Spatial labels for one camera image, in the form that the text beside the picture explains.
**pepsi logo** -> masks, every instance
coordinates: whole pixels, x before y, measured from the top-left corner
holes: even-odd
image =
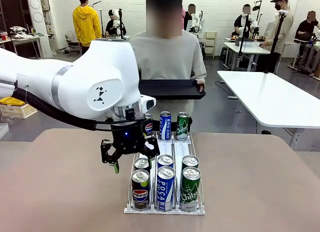
[[[152,133],[152,129],[153,129],[153,124],[152,123],[149,123],[145,126],[145,131],[147,133]]]
[[[135,201],[145,201],[148,197],[148,191],[143,189],[136,189],[133,191],[133,197]]]

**white cylinder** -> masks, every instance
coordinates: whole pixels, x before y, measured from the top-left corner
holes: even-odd
[[[52,57],[51,47],[49,43],[44,13],[41,7],[41,0],[27,0],[32,26],[37,33],[44,34],[40,37],[40,43],[42,48],[42,54],[45,58]]]

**face mask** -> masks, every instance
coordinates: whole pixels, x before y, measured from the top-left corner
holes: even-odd
[[[281,10],[281,6],[279,4],[276,4],[274,7],[277,11]]]

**clear acrylic rack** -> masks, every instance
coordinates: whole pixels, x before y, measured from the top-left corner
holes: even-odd
[[[156,134],[159,150],[161,155],[171,155],[174,158],[174,171],[175,171],[175,182],[174,182],[174,196],[173,196],[173,208],[170,211],[157,210],[157,159],[156,157],[151,163],[152,168],[150,170],[150,198],[149,206],[147,210],[135,210],[133,207],[133,196],[132,196],[132,183],[131,174],[129,176],[129,189],[128,189],[128,201],[124,213],[126,214],[165,214],[165,215],[205,215],[205,198],[202,180],[200,180],[200,186],[198,188],[198,199],[197,209],[193,212],[182,211],[179,204],[180,199],[180,184],[181,184],[181,169],[182,169],[182,158],[187,155],[196,155],[192,135],[189,133],[187,140],[180,141],[175,140],[175,133],[171,134],[170,140],[160,140],[159,135]],[[134,161],[138,158],[145,158],[142,154],[135,154],[131,173],[134,171]],[[201,161],[199,162],[199,170],[201,171]]]

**person in yellow hoodie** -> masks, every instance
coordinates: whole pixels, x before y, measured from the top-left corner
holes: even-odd
[[[82,54],[86,53],[91,41],[101,38],[98,13],[88,6],[89,0],[79,0],[81,5],[73,11],[73,24]]]

